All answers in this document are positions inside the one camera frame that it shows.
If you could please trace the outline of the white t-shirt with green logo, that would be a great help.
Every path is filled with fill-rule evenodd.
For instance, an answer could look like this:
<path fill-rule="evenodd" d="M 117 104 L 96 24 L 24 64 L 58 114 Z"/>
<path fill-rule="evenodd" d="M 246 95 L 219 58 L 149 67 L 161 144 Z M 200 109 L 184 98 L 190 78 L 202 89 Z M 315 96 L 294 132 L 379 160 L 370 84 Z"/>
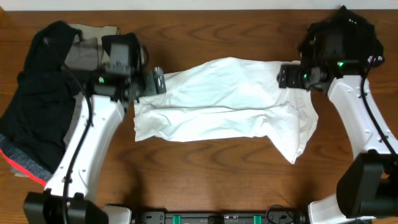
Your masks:
<path fill-rule="evenodd" d="M 166 93 L 134 105 L 136 141 L 268 137 L 294 163 L 318 115 L 308 91 L 279 87 L 281 65 L 227 57 L 165 74 Z"/>

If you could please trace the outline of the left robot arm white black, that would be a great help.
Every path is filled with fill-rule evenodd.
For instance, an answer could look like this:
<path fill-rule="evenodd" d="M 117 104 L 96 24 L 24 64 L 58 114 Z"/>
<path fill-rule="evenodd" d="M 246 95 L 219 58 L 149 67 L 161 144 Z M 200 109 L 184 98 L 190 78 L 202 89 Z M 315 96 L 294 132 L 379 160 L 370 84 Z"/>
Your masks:
<path fill-rule="evenodd" d="M 113 65 L 90 79 L 91 96 L 82 100 L 71 141 L 42 193 L 30 192 L 24 201 L 29 223 L 134 223 L 124 205 L 95 205 L 98 179 L 109 144 L 129 105 L 143 96 L 166 92 L 160 67 Z"/>

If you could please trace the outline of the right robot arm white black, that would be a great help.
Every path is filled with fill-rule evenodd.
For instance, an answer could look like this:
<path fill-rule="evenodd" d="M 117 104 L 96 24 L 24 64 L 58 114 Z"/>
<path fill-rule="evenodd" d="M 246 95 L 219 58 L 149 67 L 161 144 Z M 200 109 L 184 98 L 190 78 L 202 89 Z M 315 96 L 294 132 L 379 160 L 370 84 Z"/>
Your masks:
<path fill-rule="evenodd" d="M 378 110 L 366 72 L 357 60 L 280 66 L 280 88 L 318 90 L 327 96 L 353 150 L 354 161 L 336 192 L 308 205 L 308 223 L 358 223 L 397 216 L 397 139 Z"/>

